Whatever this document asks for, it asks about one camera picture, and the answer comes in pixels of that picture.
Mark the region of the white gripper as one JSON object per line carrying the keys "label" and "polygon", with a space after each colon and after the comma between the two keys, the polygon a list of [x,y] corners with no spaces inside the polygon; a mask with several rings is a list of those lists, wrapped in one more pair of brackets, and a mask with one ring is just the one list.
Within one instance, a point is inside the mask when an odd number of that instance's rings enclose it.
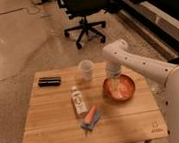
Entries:
{"label": "white gripper", "polygon": [[106,74],[109,79],[112,79],[113,81],[115,79],[118,79],[121,75],[121,67],[117,64],[106,64]]}

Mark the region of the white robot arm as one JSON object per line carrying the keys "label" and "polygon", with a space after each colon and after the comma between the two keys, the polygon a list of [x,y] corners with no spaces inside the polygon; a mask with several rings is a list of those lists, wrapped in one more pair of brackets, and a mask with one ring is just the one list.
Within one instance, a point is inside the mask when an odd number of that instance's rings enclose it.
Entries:
{"label": "white robot arm", "polygon": [[179,143],[179,65],[131,54],[123,39],[107,44],[102,54],[108,77],[118,76],[125,66],[164,86],[169,143]]}

